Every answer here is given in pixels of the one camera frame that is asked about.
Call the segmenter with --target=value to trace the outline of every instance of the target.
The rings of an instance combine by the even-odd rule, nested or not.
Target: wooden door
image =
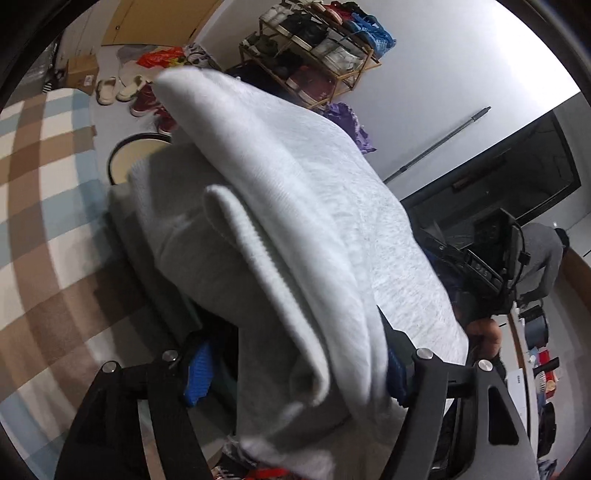
[[[103,45],[183,46],[222,0],[121,0]]]

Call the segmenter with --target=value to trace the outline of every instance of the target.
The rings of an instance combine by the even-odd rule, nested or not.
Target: purple plastic bag
[[[322,115],[345,130],[363,155],[376,151],[376,148],[369,140],[367,132],[359,124],[357,115],[349,105],[346,103],[330,103],[326,106],[326,110]]]

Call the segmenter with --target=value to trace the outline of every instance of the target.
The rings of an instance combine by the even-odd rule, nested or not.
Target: checkered bedsheet
[[[0,421],[43,480],[100,365],[170,345],[105,218],[89,99],[0,113]]]

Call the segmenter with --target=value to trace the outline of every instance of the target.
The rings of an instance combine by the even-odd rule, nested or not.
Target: gray pole
[[[428,149],[426,149],[423,153],[421,153],[418,157],[413,158],[410,162],[408,162],[406,165],[403,165],[402,167],[400,167],[399,170],[395,171],[394,173],[392,173],[387,179],[384,180],[384,183],[388,183],[390,180],[395,179],[396,177],[398,177],[401,173],[404,173],[405,171],[407,171],[410,167],[412,167],[416,162],[418,162],[419,160],[422,160],[423,158],[425,158],[427,155],[429,155],[433,150],[435,150],[436,148],[441,147],[445,142],[447,142],[451,137],[454,137],[455,135],[457,135],[458,133],[460,133],[462,130],[464,130],[468,125],[473,124],[474,122],[476,122],[477,120],[481,119],[483,116],[485,116],[488,113],[488,110],[490,110],[491,107],[486,107],[483,108],[482,110],[480,110],[480,112],[478,112],[476,115],[471,116],[470,119],[465,122],[464,124],[462,124],[461,126],[457,127],[452,133],[450,133],[449,135],[446,135],[445,137],[443,137],[439,142],[437,142],[436,144],[432,145],[431,147],[429,147]]]

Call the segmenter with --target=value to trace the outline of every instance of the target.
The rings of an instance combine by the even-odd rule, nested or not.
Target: white fabric
[[[374,478],[404,418],[376,305],[417,347],[467,352],[402,206],[316,113],[212,70],[154,92],[194,145],[134,166],[138,216],[164,275],[240,327],[241,446],[310,479]]]

